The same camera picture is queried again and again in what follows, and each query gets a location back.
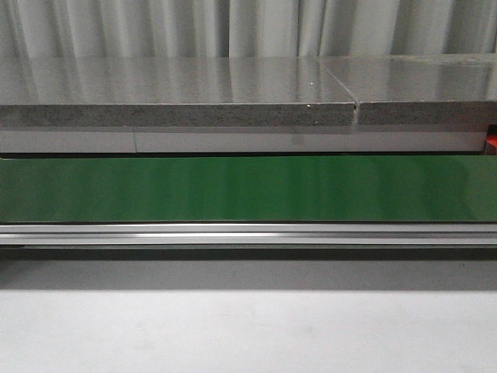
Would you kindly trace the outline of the green conveyor belt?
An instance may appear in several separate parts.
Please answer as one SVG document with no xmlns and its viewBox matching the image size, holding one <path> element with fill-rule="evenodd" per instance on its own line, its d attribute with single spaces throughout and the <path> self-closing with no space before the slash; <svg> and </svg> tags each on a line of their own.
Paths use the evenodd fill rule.
<svg viewBox="0 0 497 373">
<path fill-rule="evenodd" d="M 496 159 L 299 155 L 4 159 L 4 223 L 496 220 Z"/>
</svg>

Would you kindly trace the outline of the grey stone countertop left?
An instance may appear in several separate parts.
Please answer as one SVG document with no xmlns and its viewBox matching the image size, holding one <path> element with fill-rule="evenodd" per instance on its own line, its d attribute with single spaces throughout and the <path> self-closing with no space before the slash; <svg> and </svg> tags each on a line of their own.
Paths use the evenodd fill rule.
<svg viewBox="0 0 497 373">
<path fill-rule="evenodd" d="M 314 58 L 3 58 L 3 127 L 334 127 L 351 95 Z"/>
</svg>

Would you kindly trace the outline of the grey stone countertop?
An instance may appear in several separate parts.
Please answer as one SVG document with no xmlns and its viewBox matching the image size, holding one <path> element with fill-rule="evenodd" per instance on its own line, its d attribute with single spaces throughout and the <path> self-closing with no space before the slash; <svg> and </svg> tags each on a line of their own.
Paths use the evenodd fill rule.
<svg viewBox="0 0 497 373">
<path fill-rule="evenodd" d="M 321 57 L 356 101 L 356 123 L 448 126 L 496 123 L 495 54 Z"/>
<path fill-rule="evenodd" d="M 351 95 L 314 58 L 3 58 L 3 127 L 334 127 Z"/>
</svg>

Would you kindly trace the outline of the grey stone countertop right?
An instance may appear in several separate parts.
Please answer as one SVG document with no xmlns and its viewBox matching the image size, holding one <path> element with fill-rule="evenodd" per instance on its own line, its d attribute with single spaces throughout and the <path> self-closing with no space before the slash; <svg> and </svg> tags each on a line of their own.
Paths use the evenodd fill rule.
<svg viewBox="0 0 497 373">
<path fill-rule="evenodd" d="M 448 126 L 496 123 L 495 54 L 321 57 L 356 101 L 356 123 Z"/>
</svg>

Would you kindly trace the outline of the red plastic bin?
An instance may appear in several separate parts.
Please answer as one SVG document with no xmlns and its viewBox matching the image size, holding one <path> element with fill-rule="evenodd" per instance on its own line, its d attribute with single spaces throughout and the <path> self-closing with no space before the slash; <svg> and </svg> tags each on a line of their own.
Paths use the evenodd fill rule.
<svg viewBox="0 0 497 373">
<path fill-rule="evenodd" d="M 485 147 L 484 147 L 485 155 L 497 155 L 497 135 L 496 134 L 488 134 L 485 139 Z"/>
</svg>

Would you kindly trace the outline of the grey curtain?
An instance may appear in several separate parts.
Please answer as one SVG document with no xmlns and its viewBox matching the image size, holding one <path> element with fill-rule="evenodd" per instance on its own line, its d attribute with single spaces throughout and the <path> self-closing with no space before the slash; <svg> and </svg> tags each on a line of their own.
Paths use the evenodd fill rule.
<svg viewBox="0 0 497 373">
<path fill-rule="evenodd" d="M 494 1 L 3 1 L 4 57 L 492 53 Z"/>
</svg>

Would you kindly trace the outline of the aluminium conveyor frame rail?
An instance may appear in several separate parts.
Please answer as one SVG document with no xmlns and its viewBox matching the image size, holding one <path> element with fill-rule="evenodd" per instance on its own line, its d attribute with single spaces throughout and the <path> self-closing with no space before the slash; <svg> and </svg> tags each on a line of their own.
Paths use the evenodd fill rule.
<svg viewBox="0 0 497 373">
<path fill-rule="evenodd" d="M 493 246 L 494 223 L 13 224 L 2 246 Z"/>
</svg>

